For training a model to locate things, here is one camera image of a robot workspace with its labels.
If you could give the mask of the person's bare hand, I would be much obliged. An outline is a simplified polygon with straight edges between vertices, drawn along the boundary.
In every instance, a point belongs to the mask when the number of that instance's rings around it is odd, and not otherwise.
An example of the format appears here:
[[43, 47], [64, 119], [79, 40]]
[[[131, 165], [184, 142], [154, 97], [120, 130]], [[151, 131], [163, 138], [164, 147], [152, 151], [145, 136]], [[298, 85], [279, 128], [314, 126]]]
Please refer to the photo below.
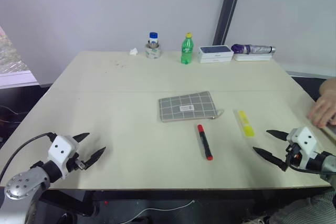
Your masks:
[[323, 128], [328, 123], [335, 124], [335, 92], [323, 94], [311, 108], [308, 119], [313, 125]]

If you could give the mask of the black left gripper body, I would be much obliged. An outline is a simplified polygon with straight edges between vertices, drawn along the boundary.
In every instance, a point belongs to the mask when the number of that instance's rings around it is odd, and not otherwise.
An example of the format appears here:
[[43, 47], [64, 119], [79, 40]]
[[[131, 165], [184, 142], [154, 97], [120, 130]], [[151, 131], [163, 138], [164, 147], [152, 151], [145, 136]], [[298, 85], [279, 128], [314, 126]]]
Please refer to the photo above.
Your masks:
[[74, 155], [68, 159], [68, 161], [66, 162], [66, 168], [68, 170], [69, 173], [71, 173], [74, 170], [86, 170], [87, 166], [86, 164], [79, 160], [79, 154], [77, 152], [74, 153]]

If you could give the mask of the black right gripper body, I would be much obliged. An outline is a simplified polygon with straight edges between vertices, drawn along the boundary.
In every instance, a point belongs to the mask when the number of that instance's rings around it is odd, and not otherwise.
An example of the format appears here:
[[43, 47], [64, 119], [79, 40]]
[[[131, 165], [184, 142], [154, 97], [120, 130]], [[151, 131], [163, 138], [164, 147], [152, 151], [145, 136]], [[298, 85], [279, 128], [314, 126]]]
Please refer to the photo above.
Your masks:
[[302, 155], [300, 153], [301, 147], [297, 143], [291, 143], [286, 148], [286, 166], [298, 168], [300, 166]]

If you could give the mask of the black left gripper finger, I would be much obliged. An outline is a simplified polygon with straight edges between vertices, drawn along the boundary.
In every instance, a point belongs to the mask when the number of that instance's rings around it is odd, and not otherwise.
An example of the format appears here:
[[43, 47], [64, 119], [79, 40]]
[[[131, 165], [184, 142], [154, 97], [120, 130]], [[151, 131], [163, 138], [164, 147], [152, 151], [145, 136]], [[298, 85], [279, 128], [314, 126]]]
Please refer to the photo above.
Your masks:
[[81, 133], [78, 135], [73, 136], [73, 139], [77, 142], [80, 143], [83, 141], [90, 133]]
[[103, 148], [99, 149], [98, 151], [93, 153], [87, 161], [83, 162], [84, 170], [91, 167], [101, 157], [101, 155], [104, 153], [105, 149], [106, 149], [106, 147], [103, 147]]

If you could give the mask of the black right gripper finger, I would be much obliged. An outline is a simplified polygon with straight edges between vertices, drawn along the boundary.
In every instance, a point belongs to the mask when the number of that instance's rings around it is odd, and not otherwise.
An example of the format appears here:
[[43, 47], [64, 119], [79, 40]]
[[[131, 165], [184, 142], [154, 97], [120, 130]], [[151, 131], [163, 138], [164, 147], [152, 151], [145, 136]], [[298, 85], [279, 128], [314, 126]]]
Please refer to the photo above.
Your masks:
[[278, 131], [278, 130], [267, 130], [267, 133], [269, 133], [270, 135], [272, 135], [273, 137], [283, 140], [283, 141], [287, 141], [287, 136], [288, 133], [283, 132], [283, 131]]
[[273, 154], [271, 152], [268, 152], [262, 148], [257, 148], [257, 147], [253, 147], [254, 151], [260, 155], [263, 159], [265, 159], [266, 161], [278, 166], [282, 171], [286, 171], [288, 168], [288, 165], [282, 161], [281, 159], [273, 156]]

